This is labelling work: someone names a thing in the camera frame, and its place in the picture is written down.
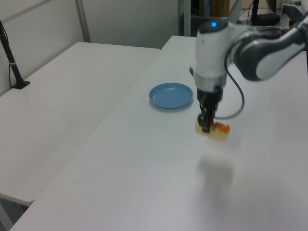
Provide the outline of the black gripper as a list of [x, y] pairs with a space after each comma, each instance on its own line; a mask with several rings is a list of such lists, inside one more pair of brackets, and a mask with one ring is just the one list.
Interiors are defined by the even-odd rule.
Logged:
[[223, 89], [220, 86], [215, 86], [213, 92], [197, 89], [197, 99], [201, 113], [198, 116], [198, 124], [202, 132], [210, 132], [210, 124], [215, 118], [215, 113], [218, 103], [222, 100]]

